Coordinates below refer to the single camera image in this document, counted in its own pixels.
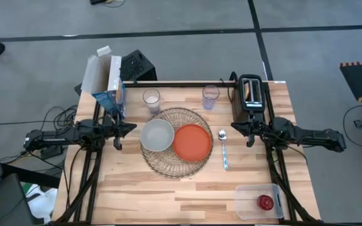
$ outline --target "wooden tabletop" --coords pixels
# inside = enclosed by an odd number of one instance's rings
[[[269,82],[269,87],[275,115],[295,123],[287,85]],[[193,110],[206,120],[214,135],[212,154],[206,165],[197,174],[182,179],[168,179],[157,175],[141,155],[140,131],[151,117],[142,99],[142,93],[146,89],[148,88],[126,89],[126,122],[136,123],[138,127],[121,140],[122,151],[113,147],[112,139],[106,141],[92,223],[277,223],[276,219],[241,220],[236,215],[236,187],[269,184],[271,180],[265,145],[257,139],[252,148],[247,148],[246,139],[230,126],[233,115],[227,88],[219,88],[220,96],[212,111],[202,108],[202,88],[156,88],[161,95],[162,110],[171,107]],[[95,103],[91,95],[83,92],[76,121],[91,119]],[[222,145],[217,139],[220,129],[225,129],[228,137],[228,171],[223,168]],[[65,160],[67,174],[78,148],[72,145],[68,149]],[[283,153],[293,194],[313,217],[319,218],[305,159],[289,149]],[[79,190],[84,159],[85,152],[81,151],[76,157],[72,172],[71,200]],[[53,219],[57,219],[65,211],[66,199],[67,191],[62,176]],[[85,219],[88,201],[87,194],[81,220]],[[288,218],[284,196],[282,205],[284,215]]]

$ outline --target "clear plastic cup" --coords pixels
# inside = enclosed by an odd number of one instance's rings
[[[220,95],[220,91],[214,85],[206,86],[202,91],[202,105],[205,110],[212,110],[217,98]]]
[[[148,89],[143,93],[143,101],[148,106],[150,113],[160,112],[160,93],[155,89]]]

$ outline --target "clear plastic container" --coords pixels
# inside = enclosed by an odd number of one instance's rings
[[[260,195],[267,195],[273,199],[273,208],[271,210],[262,210],[258,206],[258,197]],[[280,190],[275,184],[241,185],[236,188],[235,193],[236,212],[242,220],[282,218],[283,208],[280,199]]]

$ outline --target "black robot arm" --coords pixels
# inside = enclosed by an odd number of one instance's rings
[[[346,149],[346,143],[340,132],[332,129],[323,131],[302,129],[282,117],[275,117],[269,125],[249,119],[242,123],[233,122],[231,126],[249,138],[248,147],[253,145],[254,136],[259,136],[265,143],[282,149],[286,149],[289,144],[322,146],[339,153]]]
[[[33,130],[26,135],[23,147],[27,151],[69,144],[81,146],[91,144],[102,148],[105,139],[114,137],[114,147],[122,150],[120,138],[136,128],[136,124],[125,123],[118,115],[114,117],[115,123],[110,116],[104,117],[103,124],[98,124],[92,119],[85,119],[57,131]]]

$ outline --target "wire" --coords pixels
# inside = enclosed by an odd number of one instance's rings
[[[32,192],[34,189],[40,187],[40,185],[34,187],[32,190],[28,191],[27,194],[29,194],[30,192]],[[7,217],[10,213],[13,212],[13,210],[15,210],[16,207],[18,207],[18,205],[26,199],[26,196],[24,198],[21,198],[21,200],[8,212],[8,213],[5,213],[2,217],[0,217],[0,220],[3,220],[5,217]]]
[[[45,161],[44,159],[42,159],[42,158],[34,155],[34,154],[31,153],[30,151],[29,151],[29,154],[31,154],[33,157],[36,157],[36,158],[42,160],[43,162],[45,162],[45,163],[47,163],[47,164],[49,164],[49,165],[52,165],[52,166],[54,166],[54,167],[56,167],[56,168],[58,168],[58,169],[61,169],[61,170],[63,171],[63,177],[65,178],[65,186],[67,187],[67,201],[68,201],[68,200],[69,200],[69,187],[68,187],[67,174],[65,173],[65,166],[64,166],[63,168],[61,168],[61,167],[59,167],[59,166],[57,166],[57,165],[54,165],[54,164],[52,164],[52,163],[49,163],[48,161]]]
[[[345,125],[345,124],[346,124],[346,116],[347,116],[347,114],[348,114],[350,111],[352,111],[353,109],[356,109],[356,108],[358,108],[358,107],[362,107],[362,105],[354,106],[354,107],[348,109],[348,110],[346,111],[346,113],[344,113],[344,116],[343,116],[343,130],[344,130],[344,134],[346,135],[347,139],[349,139],[349,141],[351,141],[353,144],[355,144],[355,145],[357,145],[357,146],[362,147],[362,144],[359,144],[359,143],[355,142],[354,140],[352,140],[352,139],[349,137],[349,135],[347,134],[346,125]]]
[[[323,131],[319,131],[319,132],[307,132],[306,134],[304,134],[298,141],[297,141],[297,146],[300,146],[302,140],[307,137],[308,135],[318,135],[318,134],[322,134],[325,133],[327,131],[333,131],[332,129],[324,129]]]
[[[52,107],[50,108],[47,113],[45,114],[44,116],[44,119],[43,119],[43,124],[41,125],[40,127],[40,130],[42,131],[43,130],[43,127],[44,127],[44,124],[45,124],[45,120],[47,119],[47,116],[48,116],[48,113],[50,113],[52,110],[54,109],[62,109],[62,111],[65,111],[62,107],[59,107],[59,106],[55,106],[55,107]]]
[[[223,78],[220,78],[220,81],[223,83],[223,85],[225,85],[225,86],[227,87],[227,95],[229,96],[230,102],[233,103],[233,101],[231,100],[231,97],[230,97],[230,91],[229,91],[230,86],[229,86],[229,85],[226,85],[226,83],[224,82]]]
[[[51,111],[53,109],[61,109],[62,112],[59,113],[57,116],[55,116],[53,121],[46,121],[46,118],[47,118],[48,114],[51,113]],[[42,122],[43,124],[40,127],[40,130],[42,130],[46,122],[52,122],[52,123],[54,123],[54,128],[56,129],[56,131],[57,132],[59,131],[57,133],[57,135],[60,135],[60,134],[63,134],[64,132],[66,132],[68,130],[67,126],[71,125],[71,123],[74,122],[76,112],[77,112],[77,105],[72,105],[69,108],[67,108],[66,110],[64,110],[62,107],[55,106],[55,107],[50,108],[47,111],[47,113],[44,115],[44,119],[42,121],[7,122],[7,123],[0,123],[0,125],[26,124],[26,123]],[[13,162],[15,162],[17,160],[20,160],[20,159],[26,157],[25,155],[27,155],[27,154],[28,153],[26,151],[23,151],[22,153],[19,153],[16,156],[3,157],[3,158],[0,159],[0,161],[8,160],[8,162],[5,162],[4,164],[13,163]]]
[[[54,122],[54,121],[4,122],[4,123],[0,123],[0,126],[4,126],[4,125],[17,125],[17,124],[31,124],[31,123],[37,123],[37,122]]]
[[[74,167],[75,158],[76,158],[76,156],[78,155],[79,151],[80,151],[82,148],[83,148],[83,147],[80,147],[80,148],[76,151],[75,156],[74,156],[74,158],[73,158],[73,160],[72,160],[72,163],[70,164],[67,208],[69,207],[69,204],[70,204],[69,195],[70,195],[70,184],[71,184],[71,180],[72,180],[72,168]]]
[[[294,151],[300,153],[300,154],[304,157],[305,162],[306,162],[307,165],[308,165],[308,159],[307,159],[307,157],[306,157],[301,151],[299,151],[299,150],[297,150],[297,149],[295,149],[295,148],[290,147],[286,141],[284,141],[282,138],[280,138],[279,136],[277,136],[273,131],[271,131],[270,134],[273,135],[273,136],[275,136],[277,139],[281,140],[281,142],[283,142],[283,143],[286,145],[286,147],[288,147],[288,148],[290,148],[290,149],[293,149]]]
[[[105,6],[105,7],[109,7],[109,8],[120,8],[121,6],[123,6],[125,4],[126,0],[124,0],[120,5],[118,6],[110,6],[111,3],[103,3],[102,6]]]
[[[292,147],[290,147],[289,145],[287,145],[287,147],[290,148],[290,149],[293,149],[294,151],[296,151],[296,152],[298,152],[298,153],[300,153],[300,154],[302,155],[302,157],[305,158],[305,162],[306,162],[307,165],[308,165],[308,159],[307,159],[307,157],[306,157],[301,151],[299,151],[299,150],[297,150],[297,149],[295,149],[295,148],[292,148]]]

